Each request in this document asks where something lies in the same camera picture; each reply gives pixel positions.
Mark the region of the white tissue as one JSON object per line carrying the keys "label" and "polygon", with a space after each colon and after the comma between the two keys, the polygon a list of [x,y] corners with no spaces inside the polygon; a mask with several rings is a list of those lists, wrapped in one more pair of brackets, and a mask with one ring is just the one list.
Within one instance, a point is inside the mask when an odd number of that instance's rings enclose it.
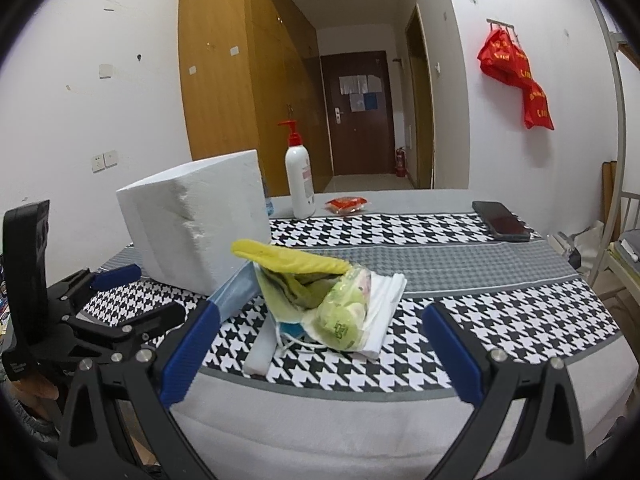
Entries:
{"label": "white tissue", "polygon": [[376,273],[371,275],[368,310],[363,322],[362,338],[355,348],[356,353],[370,360],[378,358],[407,283],[407,278],[401,273],[393,276]]}

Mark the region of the wooden side door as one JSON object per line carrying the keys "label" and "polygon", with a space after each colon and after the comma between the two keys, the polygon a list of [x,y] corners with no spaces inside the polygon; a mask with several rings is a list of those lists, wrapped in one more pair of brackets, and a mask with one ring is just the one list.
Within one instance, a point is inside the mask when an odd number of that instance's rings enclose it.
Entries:
{"label": "wooden side door", "polygon": [[410,14],[405,36],[412,85],[416,185],[418,188],[432,188],[435,135],[432,81],[422,18],[417,4]]}

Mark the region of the white red pump bottle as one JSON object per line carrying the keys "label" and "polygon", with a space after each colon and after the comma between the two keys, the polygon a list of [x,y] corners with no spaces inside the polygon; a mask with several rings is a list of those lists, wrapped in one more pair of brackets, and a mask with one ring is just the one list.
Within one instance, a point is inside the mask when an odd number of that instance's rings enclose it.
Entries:
{"label": "white red pump bottle", "polygon": [[296,219],[306,219],[316,212],[309,153],[295,119],[279,122],[279,126],[288,128],[288,149],[284,161],[293,214]]}

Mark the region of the houndstooth patterned table cloth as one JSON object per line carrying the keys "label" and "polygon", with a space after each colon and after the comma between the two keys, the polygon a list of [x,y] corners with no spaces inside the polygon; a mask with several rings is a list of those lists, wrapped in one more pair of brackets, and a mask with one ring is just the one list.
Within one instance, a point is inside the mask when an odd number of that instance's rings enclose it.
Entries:
{"label": "houndstooth patterned table cloth", "polygon": [[368,269],[387,322],[362,353],[278,325],[251,270],[215,296],[220,330],[175,418],[221,479],[422,479],[469,418],[422,333],[440,302],[488,349],[567,362],[585,445],[623,413],[638,366],[587,282],[539,235],[494,240],[465,192],[381,192],[360,216],[296,221],[274,244]]}

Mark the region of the wooden wardrobe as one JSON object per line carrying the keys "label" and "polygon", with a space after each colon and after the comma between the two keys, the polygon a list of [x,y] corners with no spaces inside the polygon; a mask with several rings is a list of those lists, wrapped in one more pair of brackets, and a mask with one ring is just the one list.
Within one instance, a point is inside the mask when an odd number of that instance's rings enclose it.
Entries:
{"label": "wooden wardrobe", "polygon": [[317,33],[293,0],[179,0],[178,55],[193,158],[254,150],[283,196],[282,124],[294,119],[324,190],[333,170]]}

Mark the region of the green snack packet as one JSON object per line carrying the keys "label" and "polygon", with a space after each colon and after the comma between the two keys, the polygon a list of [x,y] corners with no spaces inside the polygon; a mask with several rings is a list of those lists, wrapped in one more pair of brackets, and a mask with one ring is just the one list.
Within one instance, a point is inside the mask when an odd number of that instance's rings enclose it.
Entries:
{"label": "green snack packet", "polygon": [[371,284],[371,272],[363,266],[353,266],[318,307],[305,315],[303,326],[308,336],[333,350],[359,350],[364,341]]}

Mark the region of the red hanging bag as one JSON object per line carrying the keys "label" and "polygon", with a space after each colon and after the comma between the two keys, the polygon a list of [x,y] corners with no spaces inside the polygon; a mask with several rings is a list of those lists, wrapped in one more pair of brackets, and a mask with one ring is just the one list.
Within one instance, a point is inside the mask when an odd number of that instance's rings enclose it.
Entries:
{"label": "red hanging bag", "polygon": [[477,55],[480,71],[521,90],[523,122],[527,129],[540,127],[553,131],[548,96],[536,83],[529,58],[518,38],[506,26],[490,23],[489,27],[489,34]]}

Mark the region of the white wall switch plate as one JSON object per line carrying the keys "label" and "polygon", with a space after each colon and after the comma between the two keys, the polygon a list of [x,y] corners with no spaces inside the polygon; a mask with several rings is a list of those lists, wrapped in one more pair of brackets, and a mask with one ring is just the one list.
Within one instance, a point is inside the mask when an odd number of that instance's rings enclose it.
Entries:
{"label": "white wall switch plate", "polygon": [[99,65],[99,78],[108,79],[113,77],[114,67],[111,64]]}

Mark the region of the white styrofoam box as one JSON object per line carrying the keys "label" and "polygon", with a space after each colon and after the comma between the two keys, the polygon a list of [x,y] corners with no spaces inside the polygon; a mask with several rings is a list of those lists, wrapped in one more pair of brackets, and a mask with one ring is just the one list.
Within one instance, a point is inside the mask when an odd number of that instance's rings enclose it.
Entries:
{"label": "white styrofoam box", "polygon": [[120,188],[122,216],[155,281],[209,296],[238,272],[236,240],[271,240],[257,152],[187,162]]}

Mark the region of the white wall socket pair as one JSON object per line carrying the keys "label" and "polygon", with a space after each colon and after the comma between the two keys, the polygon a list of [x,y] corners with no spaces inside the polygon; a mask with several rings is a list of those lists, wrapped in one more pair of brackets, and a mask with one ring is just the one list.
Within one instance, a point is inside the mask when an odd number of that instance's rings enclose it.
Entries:
{"label": "white wall socket pair", "polygon": [[119,162],[118,151],[108,151],[91,159],[91,170],[94,174],[115,167]]}

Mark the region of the black smartphone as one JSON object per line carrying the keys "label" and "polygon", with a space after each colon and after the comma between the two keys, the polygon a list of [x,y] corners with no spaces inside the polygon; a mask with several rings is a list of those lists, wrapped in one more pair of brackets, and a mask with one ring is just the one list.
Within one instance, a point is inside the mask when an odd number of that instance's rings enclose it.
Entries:
{"label": "black smartphone", "polygon": [[530,240],[530,232],[502,203],[474,200],[473,210],[480,216],[496,240],[523,243]]}

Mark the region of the red snack packet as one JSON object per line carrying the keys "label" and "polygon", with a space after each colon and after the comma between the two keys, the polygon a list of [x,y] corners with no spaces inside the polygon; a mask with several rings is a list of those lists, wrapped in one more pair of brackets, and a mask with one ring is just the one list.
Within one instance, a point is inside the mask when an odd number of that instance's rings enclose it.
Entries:
{"label": "red snack packet", "polygon": [[366,208],[368,201],[360,196],[341,196],[332,198],[326,202],[326,210],[332,214],[344,216],[345,214],[356,214]]}

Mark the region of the red fire extinguisher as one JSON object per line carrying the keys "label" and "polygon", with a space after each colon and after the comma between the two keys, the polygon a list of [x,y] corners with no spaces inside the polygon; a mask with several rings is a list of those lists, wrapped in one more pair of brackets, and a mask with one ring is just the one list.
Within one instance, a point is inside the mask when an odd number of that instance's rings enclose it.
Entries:
{"label": "red fire extinguisher", "polygon": [[395,174],[398,178],[407,175],[406,152],[404,148],[398,148],[395,152]]}

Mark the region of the dark brown entrance door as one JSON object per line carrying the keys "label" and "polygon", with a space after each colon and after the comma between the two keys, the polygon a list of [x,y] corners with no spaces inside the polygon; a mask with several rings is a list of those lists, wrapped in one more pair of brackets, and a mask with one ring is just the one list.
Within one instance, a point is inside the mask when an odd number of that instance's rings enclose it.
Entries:
{"label": "dark brown entrance door", "polygon": [[391,174],[395,133],[384,51],[323,55],[334,174]]}

